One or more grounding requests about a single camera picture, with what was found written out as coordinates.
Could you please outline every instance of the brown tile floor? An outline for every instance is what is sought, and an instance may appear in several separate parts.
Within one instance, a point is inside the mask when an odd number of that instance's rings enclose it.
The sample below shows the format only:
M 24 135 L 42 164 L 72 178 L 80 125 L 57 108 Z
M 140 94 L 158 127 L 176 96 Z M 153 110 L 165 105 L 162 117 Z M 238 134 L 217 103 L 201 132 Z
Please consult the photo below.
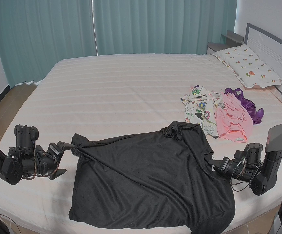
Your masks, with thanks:
M 14 119 L 18 110 L 25 102 L 25 100 L 30 96 L 30 94 L 36 88 L 35 84 L 27 85 L 22 84 L 11 89 L 8 94 L 2 99 L 0 102 L 0 141 L 10 125 L 11 121 Z M 256 219 L 247 222 L 246 224 L 233 229 L 228 234 L 255 234 L 260 232 L 261 234 L 267 234 L 271 223 L 273 221 L 274 215 L 276 211 L 278 211 L 279 207 L 276 207 L 267 213 L 262 214 Z M 20 234 L 18 228 L 14 223 L 5 220 L 5 222 L 11 226 L 16 234 Z M 22 234 L 38 234 L 37 232 L 28 230 L 19 226 Z

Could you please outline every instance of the pile of clothes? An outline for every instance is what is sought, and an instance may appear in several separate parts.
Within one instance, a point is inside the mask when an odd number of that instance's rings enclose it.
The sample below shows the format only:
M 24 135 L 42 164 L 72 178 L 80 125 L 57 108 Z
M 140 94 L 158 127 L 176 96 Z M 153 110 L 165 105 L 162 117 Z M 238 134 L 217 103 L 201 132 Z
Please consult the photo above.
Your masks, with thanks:
M 246 98 L 240 88 L 216 93 L 203 86 L 191 87 L 192 92 L 181 98 L 184 120 L 200 124 L 205 135 L 247 142 L 254 124 L 261 123 L 263 108 L 256 111 L 255 104 Z

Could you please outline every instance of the purple garment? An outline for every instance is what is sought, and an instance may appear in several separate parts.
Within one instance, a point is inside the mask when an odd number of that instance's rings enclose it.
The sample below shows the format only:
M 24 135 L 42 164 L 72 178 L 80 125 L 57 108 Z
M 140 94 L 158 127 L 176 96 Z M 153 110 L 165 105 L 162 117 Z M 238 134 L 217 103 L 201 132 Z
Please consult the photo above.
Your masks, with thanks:
M 227 93 L 234 94 L 235 97 L 240 100 L 240 103 L 246 109 L 246 111 L 249 113 L 250 117 L 252 118 L 254 125 L 261 123 L 261 119 L 264 115 L 263 108 L 260 108 L 256 112 L 255 104 L 251 100 L 244 98 L 243 91 L 240 88 L 237 88 L 235 90 L 232 90 L 231 88 L 226 88 L 224 93 L 225 94 L 227 94 Z

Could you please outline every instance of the cartoon print shirt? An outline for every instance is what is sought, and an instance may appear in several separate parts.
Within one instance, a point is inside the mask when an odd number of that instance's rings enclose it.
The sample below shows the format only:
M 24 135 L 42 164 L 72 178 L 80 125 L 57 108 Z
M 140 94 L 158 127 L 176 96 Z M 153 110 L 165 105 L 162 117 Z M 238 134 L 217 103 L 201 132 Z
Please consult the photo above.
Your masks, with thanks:
M 180 100 L 184 104 L 184 120 L 200 124 L 205 135 L 218 138 L 215 111 L 218 107 L 223 108 L 222 95 L 197 85 Z

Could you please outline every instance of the curtain fold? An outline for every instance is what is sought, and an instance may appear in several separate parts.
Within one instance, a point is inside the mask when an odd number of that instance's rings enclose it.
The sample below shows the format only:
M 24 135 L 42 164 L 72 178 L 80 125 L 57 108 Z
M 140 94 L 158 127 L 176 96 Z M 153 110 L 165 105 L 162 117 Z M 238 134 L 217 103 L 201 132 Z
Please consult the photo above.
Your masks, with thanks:
M 91 0 L 0 0 L 0 57 L 11 87 L 67 58 L 94 56 Z
M 234 30 L 237 0 L 93 0 L 99 55 L 205 54 Z

